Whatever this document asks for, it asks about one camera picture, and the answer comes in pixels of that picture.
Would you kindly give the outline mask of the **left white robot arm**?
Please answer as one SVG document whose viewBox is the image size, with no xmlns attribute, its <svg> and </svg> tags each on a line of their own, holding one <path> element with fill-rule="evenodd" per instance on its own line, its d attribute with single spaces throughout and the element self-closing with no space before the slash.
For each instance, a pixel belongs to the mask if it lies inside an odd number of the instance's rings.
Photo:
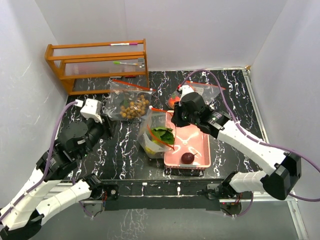
<svg viewBox="0 0 320 240">
<path fill-rule="evenodd" d="M 101 122 L 92 118 L 65 126 L 54 141 L 52 153 L 46 151 L 19 193 L 0 210 L 3 240 L 29 240 L 53 216 L 85 199 L 103 195 L 103 183 L 93 173 L 79 179 L 68 189 L 50 197 L 46 195 L 84 159 L 100 140 L 115 134 L 115 122 L 102 115 Z"/>
</svg>

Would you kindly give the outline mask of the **green cucumber leaf vegetable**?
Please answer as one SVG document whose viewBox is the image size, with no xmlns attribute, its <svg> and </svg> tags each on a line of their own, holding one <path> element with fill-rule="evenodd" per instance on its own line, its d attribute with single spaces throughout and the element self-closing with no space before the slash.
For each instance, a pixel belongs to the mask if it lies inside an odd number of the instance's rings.
<svg viewBox="0 0 320 240">
<path fill-rule="evenodd" d="M 175 142 L 175 137 L 173 134 L 173 129 L 169 127 L 155 127 L 151 129 L 151 133 L 160 141 L 167 145 L 173 145 Z"/>
</svg>

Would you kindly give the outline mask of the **yellow bananas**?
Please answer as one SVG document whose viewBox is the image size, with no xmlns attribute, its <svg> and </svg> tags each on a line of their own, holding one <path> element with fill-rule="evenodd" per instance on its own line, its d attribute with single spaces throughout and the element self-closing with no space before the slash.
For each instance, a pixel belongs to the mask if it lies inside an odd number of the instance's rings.
<svg viewBox="0 0 320 240">
<path fill-rule="evenodd" d="M 149 154 L 156 154 L 163 151 L 162 144 L 157 140 L 151 140 L 146 143 L 145 151 Z"/>
</svg>

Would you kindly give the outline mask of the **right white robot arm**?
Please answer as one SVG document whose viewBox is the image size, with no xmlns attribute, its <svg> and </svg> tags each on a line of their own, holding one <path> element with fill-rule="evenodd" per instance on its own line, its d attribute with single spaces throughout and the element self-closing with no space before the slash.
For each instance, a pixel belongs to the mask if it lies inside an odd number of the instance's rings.
<svg viewBox="0 0 320 240">
<path fill-rule="evenodd" d="M 224 111 L 213 110 L 196 92 L 174 103 L 172 123 L 176 127 L 196 126 L 202 133 L 229 144 L 254 161 L 260 171 L 230 173 L 214 190 L 217 196 L 235 198 L 243 192 L 266 192 L 285 200 L 301 177 L 301 157 L 288 150 L 268 146 L 237 126 Z"/>
</svg>

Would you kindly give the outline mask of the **clear zip bag orange zipper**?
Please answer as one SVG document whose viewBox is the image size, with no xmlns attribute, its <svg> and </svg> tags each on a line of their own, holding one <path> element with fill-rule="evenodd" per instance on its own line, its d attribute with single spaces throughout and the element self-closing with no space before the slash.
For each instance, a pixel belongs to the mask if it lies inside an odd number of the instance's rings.
<svg viewBox="0 0 320 240">
<path fill-rule="evenodd" d="M 220 94 L 220 90 L 217 85 L 197 83 L 193 81 L 186 81 L 184 85 L 191 86 L 194 89 L 194 92 L 202 96 L 204 102 L 207 104 Z"/>
</svg>

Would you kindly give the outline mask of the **longan bunch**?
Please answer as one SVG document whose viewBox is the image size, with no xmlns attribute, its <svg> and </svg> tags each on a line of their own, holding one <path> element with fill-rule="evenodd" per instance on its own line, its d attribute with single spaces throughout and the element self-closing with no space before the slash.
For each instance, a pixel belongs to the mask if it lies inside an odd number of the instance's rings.
<svg viewBox="0 0 320 240">
<path fill-rule="evenodd" d="M 147 113 L 150 106 L 149 96 L 146 93 L 126 96 L 120 104 L 120 116 L 124 120 L 138 120 Z"/>
</svg>

